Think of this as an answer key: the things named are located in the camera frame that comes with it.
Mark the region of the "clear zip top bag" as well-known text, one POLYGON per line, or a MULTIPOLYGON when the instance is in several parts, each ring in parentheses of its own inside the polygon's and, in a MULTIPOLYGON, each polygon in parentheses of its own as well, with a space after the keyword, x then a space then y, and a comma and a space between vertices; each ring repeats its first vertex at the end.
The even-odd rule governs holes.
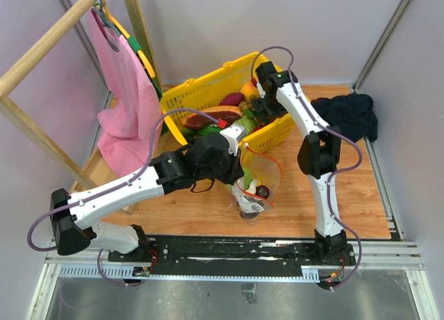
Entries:
POLYGON ((258 216, 274 208, 275 196, 282 184, 283 169, 273 157, 243 145, 241 168, 244 175, 225 188, 230 197, 230 207, 241 219, 255 221, 258 216))

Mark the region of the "green cabbage back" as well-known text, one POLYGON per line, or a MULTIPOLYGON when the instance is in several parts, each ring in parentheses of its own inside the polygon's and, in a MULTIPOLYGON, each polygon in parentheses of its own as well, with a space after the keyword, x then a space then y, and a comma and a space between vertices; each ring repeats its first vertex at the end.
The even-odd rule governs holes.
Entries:
POLYGON ((244 171, 244 189, 247 190, 254 179, 253 173, 251 169, 247 166, 243 167, 243 171, 244 171))

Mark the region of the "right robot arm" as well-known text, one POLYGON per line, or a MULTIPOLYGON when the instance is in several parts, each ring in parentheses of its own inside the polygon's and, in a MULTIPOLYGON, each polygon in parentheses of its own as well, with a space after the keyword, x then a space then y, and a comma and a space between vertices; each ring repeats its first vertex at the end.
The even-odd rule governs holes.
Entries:
POLYGON ((289 70, 278 71, 271 62, 251 68, 251 82, 258 89, 267 112, 286 110, 302 135, 297 155, 298 166, 310 182, 316 209, 314 256, 321 264, 342 260, 356 264, 355 252, 339 223, 334 173, 341 150, 341 134, 315 111, 296 76, 289 70))

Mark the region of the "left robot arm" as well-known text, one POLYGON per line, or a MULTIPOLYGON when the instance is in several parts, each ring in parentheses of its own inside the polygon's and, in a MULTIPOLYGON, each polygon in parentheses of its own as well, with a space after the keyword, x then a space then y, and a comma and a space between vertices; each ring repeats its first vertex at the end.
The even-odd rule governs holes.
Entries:
POLYGON ((199 137, 175 151, 153 158, 146 169, 102 186, 70 194, 60 188, 51 194, 51 225, 59 255, 87 248, 110 249, 139 262, 148 255, 140 226, 106 224, 101 218, 134 203, 170 194, 193 192, 201 180, 234 184, 244 176, 239 143, 245 133, 229 127, 199 137))

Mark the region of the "white mushroom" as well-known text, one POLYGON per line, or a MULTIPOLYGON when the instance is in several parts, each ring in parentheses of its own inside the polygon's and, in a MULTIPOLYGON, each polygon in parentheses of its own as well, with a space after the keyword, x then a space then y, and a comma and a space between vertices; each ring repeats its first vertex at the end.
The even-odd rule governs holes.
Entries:
POLYGON ((246 192, 247 192, 247 193, 250 193, 250 194, 256 194, 256 192, 257 192, 257 188, 258 188, 260 185, 261 185, 261 182, 260 182, 259 180, 257 180, 257 179, 253 179, 253 180, 250 182, 249 187, 246 189, 246 192))

